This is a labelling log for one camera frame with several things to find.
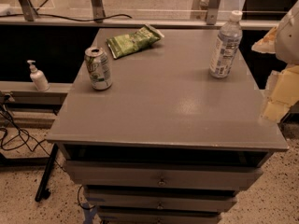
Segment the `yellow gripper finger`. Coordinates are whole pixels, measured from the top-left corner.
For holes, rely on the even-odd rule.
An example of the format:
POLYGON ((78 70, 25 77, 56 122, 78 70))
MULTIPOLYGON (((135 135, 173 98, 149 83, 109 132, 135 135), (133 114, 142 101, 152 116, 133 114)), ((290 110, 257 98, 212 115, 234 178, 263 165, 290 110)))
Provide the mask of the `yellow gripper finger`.
POLYGON ((279 123, 299 101, 299 65, 288 64, 281 72, 272 71, 263 94, 261 117, 279 123))
POLYGON ((259 41, 255 42, 251 49, 259 53, 275 54, 275 40, 277 37, 277 27, 273 27, 259 41))

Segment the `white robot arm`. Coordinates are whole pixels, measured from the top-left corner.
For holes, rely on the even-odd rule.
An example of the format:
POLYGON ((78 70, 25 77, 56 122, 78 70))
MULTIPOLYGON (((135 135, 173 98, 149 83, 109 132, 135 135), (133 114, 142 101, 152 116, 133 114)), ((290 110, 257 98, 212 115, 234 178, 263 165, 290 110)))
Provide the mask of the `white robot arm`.
POLYGON ((251 49, 275 54, 287 64, 281 72, 271 72, 262 105, 261 117, 279 123, 299 101, 299 1, 251 49))

